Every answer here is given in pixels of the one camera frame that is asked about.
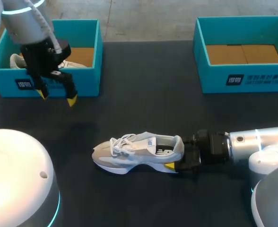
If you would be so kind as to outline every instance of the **shoe tongue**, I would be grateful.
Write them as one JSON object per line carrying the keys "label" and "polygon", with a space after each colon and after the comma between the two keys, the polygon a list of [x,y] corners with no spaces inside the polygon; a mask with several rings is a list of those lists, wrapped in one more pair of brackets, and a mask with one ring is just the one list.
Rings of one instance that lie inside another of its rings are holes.
{"label": "shoe tongue", "polygon": [[123,148],[132,148],[134,150],[147,149],[150,153],[156,154],[156,137],[151,137],[145,140],[135,141],[133,145],[125,144]]}

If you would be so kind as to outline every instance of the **concrete floor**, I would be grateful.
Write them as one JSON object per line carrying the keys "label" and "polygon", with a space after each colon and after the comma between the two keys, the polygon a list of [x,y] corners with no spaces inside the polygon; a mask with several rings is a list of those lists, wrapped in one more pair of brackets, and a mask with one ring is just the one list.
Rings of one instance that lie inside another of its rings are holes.
{"label": "concrete floor", "polygon": [[278,15],[278,0],[47,0],[52,18],[100,20],[105,41],[192,39],[197,17]]}

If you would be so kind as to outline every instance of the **cardboard bottom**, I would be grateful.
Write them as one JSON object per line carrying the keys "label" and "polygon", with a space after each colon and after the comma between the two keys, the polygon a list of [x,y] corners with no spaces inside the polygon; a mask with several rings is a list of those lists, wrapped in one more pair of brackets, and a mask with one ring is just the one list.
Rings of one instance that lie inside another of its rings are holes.
{"label": "cardboard bottom", "polygon": [[71,47],[72,53],[66,59],[67,61],[82,64],[86,67],[92,67],[94,60],[94,48],[76,48]]}
{"label": "cardboard bottom", "polygon": [[212,65],[278,63],[274,45],[206,45]]}

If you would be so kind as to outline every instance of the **yellow accent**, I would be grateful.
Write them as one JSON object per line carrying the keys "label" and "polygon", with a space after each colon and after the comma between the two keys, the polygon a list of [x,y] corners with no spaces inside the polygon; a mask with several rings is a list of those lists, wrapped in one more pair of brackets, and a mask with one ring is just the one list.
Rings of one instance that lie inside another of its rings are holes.
{"label": "yellow accent", "polygon": [[68,98],[68,99],[67,99],[70,107],[72,107],[72,106],[75,104],[75,102],[76,102],[76,100],[77,100],[77,96],[78,96],[78,95],[75,95],[74,98]]}
{"label": "yellow accent", "polygon": [[45,100],[46,98],[43,96],[43,93],[42,93],[42,91],[41,90],[36,90],[39,94],[40,94],[40,96]]}
{"label": "yellow accent", "polygon": [[165,168],[168,168],[168,169],[170,169],[170,170],[176,171],[176,170],[175,170],[175,163],[174,163],[174,162],[172,162],[172,163],[166,163],[166,164],[164,164],[164,167],[165,167]]}

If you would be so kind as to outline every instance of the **led light ring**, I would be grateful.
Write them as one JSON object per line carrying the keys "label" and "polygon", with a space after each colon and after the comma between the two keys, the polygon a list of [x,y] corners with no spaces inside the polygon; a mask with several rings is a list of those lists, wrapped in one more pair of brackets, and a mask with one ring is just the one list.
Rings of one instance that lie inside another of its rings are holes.
{"label": "led light ring", "polygon": [[262,151],[261,138],[260,138],[259,130],[255,129],[255,131],[256,131],[256,135],[257,135],[257,141],[258,141],[259,151]]}
{"label": "led light ring", "polygon": [[58,211],[59,211],[59,206],[60,206],[60,193],[59,193],[59,199],[58,199],[58,206],[57,206],[57,210],[56,210],[56,212],[55,212],[55,214],[54,214],[54,217],[53,217],[52,221],[49,223],[49,225],[48,225],[47,227],[51,227],[51,225],[52,225],[52,224],[53,224],[53,222],[55,221],[56,216],[57,216]]}
{"label": "led light ring", "polygon": [[[44,0],[40,0],[39,2],[35,3],[34,6],[37,8],[41,6],[44,3]],[[18,9],[18,10],[12,10],[12,11],[3,11],[2,14],[4,15],[14,15],[14,14],[19,14],[19,13],[25,13],[32,10],[30,7],[23,8],[23,9]]]}

